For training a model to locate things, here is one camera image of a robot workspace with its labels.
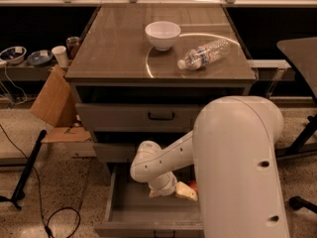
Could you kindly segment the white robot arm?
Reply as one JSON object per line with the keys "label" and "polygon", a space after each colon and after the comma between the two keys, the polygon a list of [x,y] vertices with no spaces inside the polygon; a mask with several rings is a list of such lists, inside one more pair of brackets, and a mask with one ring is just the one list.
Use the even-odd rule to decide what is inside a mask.
{"label": "white robot arm", "polygon": [[130,174],[159,188],[162,176],[193,165],[205,238],[289,238],[274,152],[282,129],[268,99],[221,97],[165,149],[143,142]]}

